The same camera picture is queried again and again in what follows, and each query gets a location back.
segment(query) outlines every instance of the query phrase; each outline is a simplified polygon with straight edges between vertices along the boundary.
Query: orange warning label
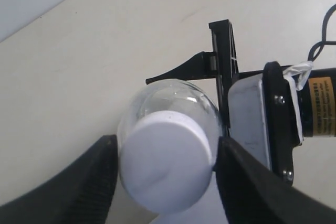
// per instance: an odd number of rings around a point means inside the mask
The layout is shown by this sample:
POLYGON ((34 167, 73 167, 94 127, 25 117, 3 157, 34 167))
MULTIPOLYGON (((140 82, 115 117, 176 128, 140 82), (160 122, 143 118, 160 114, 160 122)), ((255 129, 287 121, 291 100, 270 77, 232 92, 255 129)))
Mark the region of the orange warning label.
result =
POLYGON ((314 136, 335 136, 335 97, 330 77, 310 78, 314 136))

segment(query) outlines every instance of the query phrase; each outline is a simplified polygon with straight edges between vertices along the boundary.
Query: black cable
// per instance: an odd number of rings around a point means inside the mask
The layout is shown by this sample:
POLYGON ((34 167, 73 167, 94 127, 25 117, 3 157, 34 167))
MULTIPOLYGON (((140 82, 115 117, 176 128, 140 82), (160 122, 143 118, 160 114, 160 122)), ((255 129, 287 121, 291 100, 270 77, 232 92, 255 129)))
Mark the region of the black cable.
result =
POLYGON ((329 41, 327 40, 327 26, 330 17, 332 14, 336 11, 336 4, 333 5, 326 13, 323 19, 322 23, 322 38, 320 42, 317 42, 315 45, 313 45, 308 53, 308 60, 315 61, 317 57, 320 55, 322 50, 324 49, 324 46, 333 45, 336 46, 336 41, 329 41))

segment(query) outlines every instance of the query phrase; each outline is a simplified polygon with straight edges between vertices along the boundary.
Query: white jar lid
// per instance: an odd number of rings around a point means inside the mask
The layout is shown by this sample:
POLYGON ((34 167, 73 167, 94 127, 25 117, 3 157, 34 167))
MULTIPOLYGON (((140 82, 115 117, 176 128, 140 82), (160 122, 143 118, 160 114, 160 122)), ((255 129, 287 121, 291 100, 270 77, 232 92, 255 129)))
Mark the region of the white jar lid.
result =
POLYGON ((202 128, 189 116, 158 111, 142 118, 121 146, 120 176, 146 209, 168 214, 195 204, 208 188, 212 154, 202 128))

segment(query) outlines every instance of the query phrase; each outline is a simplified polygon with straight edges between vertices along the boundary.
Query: white tape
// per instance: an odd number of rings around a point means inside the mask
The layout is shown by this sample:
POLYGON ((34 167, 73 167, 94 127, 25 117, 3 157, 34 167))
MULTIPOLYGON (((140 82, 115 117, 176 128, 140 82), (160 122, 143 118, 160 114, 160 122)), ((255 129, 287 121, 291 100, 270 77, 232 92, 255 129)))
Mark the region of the white tape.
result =
POLYGON ((313 68, 312 61, 302 62, 300 64, 291 66, 283 71, 284 78, 288 81, 290 94, 293 101, 293 107, 296 117, 296 125, 298 129, 298 138, 300 143, 303 142, 303 135, 302 135, 302 123, 301 123, 301 115, 300 115, 300 108, 298 102, 298 94, 297 91, 300 91, 305 86, 310 72, 313 68), (299 75, 297 82, 295 82, 293 76, 299 75))

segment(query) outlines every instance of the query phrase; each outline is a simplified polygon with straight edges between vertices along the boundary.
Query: white table surface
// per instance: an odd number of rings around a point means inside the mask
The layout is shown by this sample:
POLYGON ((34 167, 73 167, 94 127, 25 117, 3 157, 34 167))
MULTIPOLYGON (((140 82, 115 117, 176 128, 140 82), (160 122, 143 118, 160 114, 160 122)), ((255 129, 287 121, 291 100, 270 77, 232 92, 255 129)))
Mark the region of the white table surface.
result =
MULTIPOLYGON (((66 0, 0 44, 0 204, 116 132, 147 77, 211 50, 207 24, 229 18, 242 71, 306 60, 336 0, 66 0)), ((330 21, 336 38, 336 17, 330 21)), ((335 67, 326 48, 317 68, 335 67)), ((214 81, 197 84, 215 99, 214 81)), ((336 140, 294 151, 295 186, 336 208, 336 140)), ((154 218, 120 185, 107 223, 154 218)))

